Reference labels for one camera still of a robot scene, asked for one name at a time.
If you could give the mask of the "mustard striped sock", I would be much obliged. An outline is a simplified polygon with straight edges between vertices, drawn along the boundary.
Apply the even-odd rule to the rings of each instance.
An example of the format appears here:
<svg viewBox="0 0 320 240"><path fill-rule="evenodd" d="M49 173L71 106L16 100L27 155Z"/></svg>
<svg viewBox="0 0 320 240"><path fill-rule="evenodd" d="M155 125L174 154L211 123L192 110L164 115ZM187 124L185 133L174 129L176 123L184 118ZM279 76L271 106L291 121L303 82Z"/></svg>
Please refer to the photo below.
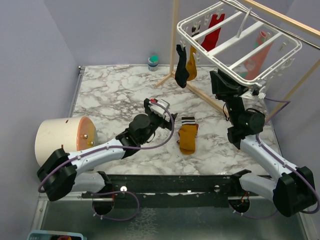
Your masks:
<svg viewBox="0 0 320 240"><path fill-rule="evenodd" d="M196 151L196 136L199 125L194 116L185 116L181 118L181 128L178 131L180 151L185 155L191 155Z"/></svg>

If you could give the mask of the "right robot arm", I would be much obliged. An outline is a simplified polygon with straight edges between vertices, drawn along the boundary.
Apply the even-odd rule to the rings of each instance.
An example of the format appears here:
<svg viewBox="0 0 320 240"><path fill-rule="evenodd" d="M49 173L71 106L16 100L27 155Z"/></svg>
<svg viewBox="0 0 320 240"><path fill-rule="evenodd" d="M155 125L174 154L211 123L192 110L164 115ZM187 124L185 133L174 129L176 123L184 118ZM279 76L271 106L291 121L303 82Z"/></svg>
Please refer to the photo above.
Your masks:
<svg viewBox="0 0 320 240"><path fill-rule="evenodd" d="M225 103L231 127L227 137L237 149L247 153L266 172L270 179L247 172L230 182L229 189L240 196L244 192L257 194L271 201L285 217L297 213L308 214L307 208L316 205L311 214L320 208L312 171L289 162L260 139L266 116L257 109L245 108L242 95L248 90L221 70L209 73L212 93Z"/></svg>

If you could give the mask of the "maroon beige striped sock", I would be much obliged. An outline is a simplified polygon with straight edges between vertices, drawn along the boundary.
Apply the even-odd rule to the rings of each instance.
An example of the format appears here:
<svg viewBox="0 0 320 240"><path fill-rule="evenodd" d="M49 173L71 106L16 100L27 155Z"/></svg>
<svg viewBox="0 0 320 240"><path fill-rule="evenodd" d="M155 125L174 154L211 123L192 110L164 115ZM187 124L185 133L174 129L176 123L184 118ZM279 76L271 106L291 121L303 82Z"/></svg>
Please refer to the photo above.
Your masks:
<svg viewBox="0 0 320 240"><path fill-rule="evenodd" d="M195 124L184 124L178 131L179 140L178 144L183 143L184 145L195 144L195 139L198 133L199 125Z"/></svg>

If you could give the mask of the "black sock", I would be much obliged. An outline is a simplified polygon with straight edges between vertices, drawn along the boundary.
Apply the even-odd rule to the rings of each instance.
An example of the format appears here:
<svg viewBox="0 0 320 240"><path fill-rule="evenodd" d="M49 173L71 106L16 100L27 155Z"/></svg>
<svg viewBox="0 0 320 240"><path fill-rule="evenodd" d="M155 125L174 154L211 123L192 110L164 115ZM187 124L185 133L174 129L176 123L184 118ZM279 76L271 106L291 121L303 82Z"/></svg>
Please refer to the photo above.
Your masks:
<svg viewBox="0 0 320 240"><path fill-rule="evenodd" d="M185 88L187 86L187 80L190 76L186 69L187 64L187 53L186 49L180 44L176 45L176 51L179 56L178 64L175 71L174 79L179 87Z"/></svg>

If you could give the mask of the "white plastic sock hanger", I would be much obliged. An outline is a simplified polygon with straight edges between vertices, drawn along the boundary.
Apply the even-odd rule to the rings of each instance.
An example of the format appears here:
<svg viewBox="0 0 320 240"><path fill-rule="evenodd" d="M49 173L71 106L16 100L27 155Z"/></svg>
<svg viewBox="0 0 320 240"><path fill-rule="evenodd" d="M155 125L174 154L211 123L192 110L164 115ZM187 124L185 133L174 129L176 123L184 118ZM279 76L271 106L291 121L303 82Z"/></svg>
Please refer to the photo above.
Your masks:
<svg viewBox="0 0 320 240"><path fill-rule="evenodd" d="M209 28L213 15L225 14L222 22ZM199 34L192 37L192 27L200 25ZM214 49L206 51L201 44L205 36L220 28ZM302 43L288 34L270 26L236 0L221 0L213 5L183 19L176 25L181 37L181 45L189 44L196 49L195 59L203 58L214 67L229 75L234 81L248 88L258 80L267 83L289 67L294 55L302 49ZM270 33L270 38L254 49L260 31ZM261 49L272 44L259 75L253 80L244 79L244 62Z"/></svg>

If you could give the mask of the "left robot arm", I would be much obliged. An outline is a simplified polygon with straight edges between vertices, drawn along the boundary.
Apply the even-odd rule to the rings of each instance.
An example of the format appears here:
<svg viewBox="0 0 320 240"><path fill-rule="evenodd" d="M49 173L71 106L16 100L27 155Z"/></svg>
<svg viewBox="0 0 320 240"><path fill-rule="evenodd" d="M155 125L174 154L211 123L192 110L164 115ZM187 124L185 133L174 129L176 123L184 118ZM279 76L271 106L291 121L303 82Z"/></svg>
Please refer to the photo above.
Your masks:
<svg viewBox="0 0 320 240"><path fill-rule="evenodd" d="M107 175L103 172L90 174L94 168L122 160L141 150L162 147L168 141L145 146L158 128L175 131L176 113L170 113L170 105L162 99L146 98L144 113L134 117L128 127L115 138L80 151L66 152L62 147L56 149L37 171L40 181L37 191L46 194L51 202L65 197L71 192L94 192L106 197L111 190Z"/></svg>

